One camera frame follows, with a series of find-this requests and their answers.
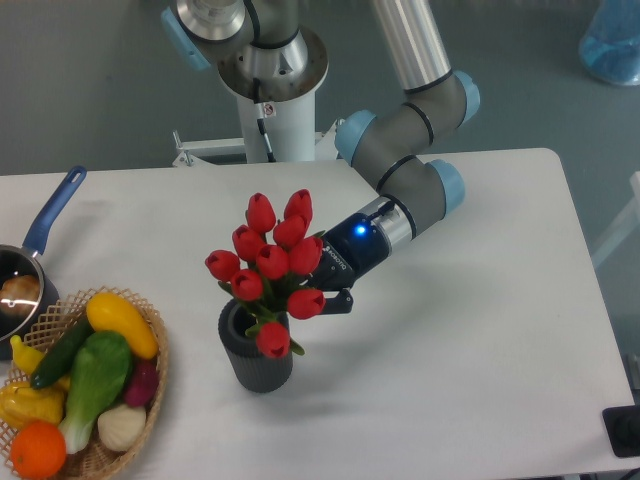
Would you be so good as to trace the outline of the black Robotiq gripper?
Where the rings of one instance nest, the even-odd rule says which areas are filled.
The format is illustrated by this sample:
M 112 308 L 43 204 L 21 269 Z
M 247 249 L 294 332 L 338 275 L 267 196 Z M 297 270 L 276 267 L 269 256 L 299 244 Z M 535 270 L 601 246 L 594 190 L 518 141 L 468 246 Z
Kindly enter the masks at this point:
M 349 314 L 354 300 L 349 289 L 391 253 L 378 217 L 355 213 L 322 236 L 323 249 L 307 284 L 322 291 L 339 291 L 327 298 L 323 315 Z

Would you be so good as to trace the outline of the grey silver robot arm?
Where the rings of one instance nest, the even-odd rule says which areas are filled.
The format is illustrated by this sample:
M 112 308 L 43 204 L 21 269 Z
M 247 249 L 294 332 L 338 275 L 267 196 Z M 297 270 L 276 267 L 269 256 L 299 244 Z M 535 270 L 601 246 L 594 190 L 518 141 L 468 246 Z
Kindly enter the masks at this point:
M 267 224 L 292 234 L 290 246 L 258 229 L 266 204 L 254 199 L 247 226 L 233 236 L 235 251 L 208 259 L 221 287 L 259 324 L 280 313 L 301 319 L 350 311 L 359 278 L 464 199 L 458 171 L 420 155 L 477 112 L 478 88 L 450 67 L 427 2 L 377 1 L 373 9 L 406 99 L 385 118 L 364 110 L 338 121 L 333 140 L 376 199 L 328 232 L 309 235 L 309 196 L 294 194 L 283 220 Z M 315 92 L 328 58 L 301 25 L 296 2 L 173 1 L 161 22 L 191 67 L 215 66 L 235 96 L 248 162 L 315 158 Z

